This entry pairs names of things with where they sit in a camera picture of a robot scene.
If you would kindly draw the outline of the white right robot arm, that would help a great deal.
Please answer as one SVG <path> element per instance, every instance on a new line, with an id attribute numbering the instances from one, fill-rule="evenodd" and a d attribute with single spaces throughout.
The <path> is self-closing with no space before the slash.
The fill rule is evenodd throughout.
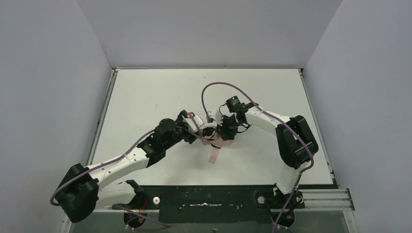
<path id="1" fill-rule="evenodd" d="M 266 112 L 253 103 L 241 103 L 233 96 L 225 103 L 230 115 L 220 109 L 208 111 L 208 121 L 216 122 L 216 132 L 222 140 L 234 140 L 239 127 L 256 126 L 276 136 L 279 154 L 284 162 L 275 187 L 282 194 L 293 192 L 302 171 L 311 164 L 319 150 L 315 137 L 303 116 L 281 116 Z"/>

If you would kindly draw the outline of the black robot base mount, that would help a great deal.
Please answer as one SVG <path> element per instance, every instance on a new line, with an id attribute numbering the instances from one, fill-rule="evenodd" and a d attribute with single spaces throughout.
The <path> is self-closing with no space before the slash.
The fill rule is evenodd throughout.
<path id="1" fill-rule="evenodd" d="M 292 196 L 282 194 L 274 185 L 144 185 L 128 181 L 135 196 L 114 209 L 125 209 L 124 222 L 141 230 L 146 222 L 142 216 L 150 211 L 158 214 L 161 227 L 186 223 L 270 224 L 277 221 L 291 226 L 295 210 L 305 208 L 301 191 Z"/>

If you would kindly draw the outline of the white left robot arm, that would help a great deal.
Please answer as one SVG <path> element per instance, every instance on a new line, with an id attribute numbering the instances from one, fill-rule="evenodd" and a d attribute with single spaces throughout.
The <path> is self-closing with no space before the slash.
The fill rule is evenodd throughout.
<path id="1" fill-rule="evenodd" d="M 166 156 L 166 151 L 181 141 L 210 141 L 217 136 L 214 126 L 206 127 L 193 113 L 181 111 L 177 119 L 163 119 L 144 134 L 125 153 L 89 166 L 71 166 L 51 196 L 71 222 L 80 222 L 94 210 L 116 204 L 138 208 L 144 201 L 143 189 L 134 180 L 120 179 L 148 168 Z"/>

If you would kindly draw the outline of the pink folding umbrella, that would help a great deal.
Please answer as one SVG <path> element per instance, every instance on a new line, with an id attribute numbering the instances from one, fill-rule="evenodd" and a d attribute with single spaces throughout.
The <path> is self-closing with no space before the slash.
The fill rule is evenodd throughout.
<path id="1" fill-rule="evenodd" d="M 213 147 L 209 163 L 215 164 L 222 147 L 233 144 L 233 139 L 224 140 L 223 137 L 216 131 L 216 127 L 205 127 L 202 129 L 202 141 L 210 144 Z"/>

